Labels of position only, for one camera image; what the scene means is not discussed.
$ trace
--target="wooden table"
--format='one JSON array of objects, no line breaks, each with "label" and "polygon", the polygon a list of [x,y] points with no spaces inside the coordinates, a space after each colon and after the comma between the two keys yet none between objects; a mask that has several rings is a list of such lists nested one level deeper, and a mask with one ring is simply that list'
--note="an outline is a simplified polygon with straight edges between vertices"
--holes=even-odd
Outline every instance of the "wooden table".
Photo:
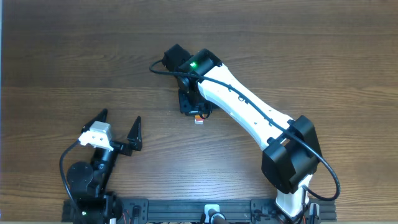
[{"label": "wooden table", "polygon": [[[109,189],[149,199],[275,197],[261,151],[223,111],[180,114],[174,77],[149,65],[179,43],[208,48],[279,111],[309,117],[341,181],[341,221],[398,220],[397,1],[4,0],[3,221],[58,221],[58,160],[109,109],[125,141],[142,116],[144,148],[121,156]],[[90,159],[78,147],[65,169]],[[331,195],[319,166],[311,188]]]}]

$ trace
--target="tabletop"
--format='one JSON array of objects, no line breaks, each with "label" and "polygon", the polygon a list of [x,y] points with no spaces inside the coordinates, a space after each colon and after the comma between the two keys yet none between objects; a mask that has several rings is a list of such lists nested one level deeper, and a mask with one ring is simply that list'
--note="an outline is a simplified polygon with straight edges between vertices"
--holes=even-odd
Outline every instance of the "tabletop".
[{"label": "tabletop", "polygon": [[[178,43],[211,50],[273,108],[317,129],[341,182],[340,221],[398,220],[398,2],[389,0],[4,0],[3,221],[59,221],[61,153],[103,108],[144,147],[109,181],[121,197],[274,198],[253,138],[222,110],[204,125],[179,111],[174,77],[149,65]],[[88,161],[78,147],[65,170]],[[310,187],[332,195],[318,166]]]}]

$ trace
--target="wooden surface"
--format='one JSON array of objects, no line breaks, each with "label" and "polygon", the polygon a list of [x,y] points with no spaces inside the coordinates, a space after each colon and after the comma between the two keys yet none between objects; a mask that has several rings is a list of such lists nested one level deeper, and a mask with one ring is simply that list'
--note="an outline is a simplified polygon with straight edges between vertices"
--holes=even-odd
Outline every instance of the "wooden surface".
[{"label": "wooden surface", "polygon": [[[341,181],[340,221],[398,220],[398,2],[5,0],[1,88],[3,221],[59,221],[58,160],[109,109],[125,140],[109,189],[149,199],[275,197],[252,137],[225,112],[179,113],[177,82],[148,71],[179,43],[213,51],[279,111],[309,117]],[[78,147],[65,168],[88,160]],[[323,167],[311,188],[331,195]]]}]

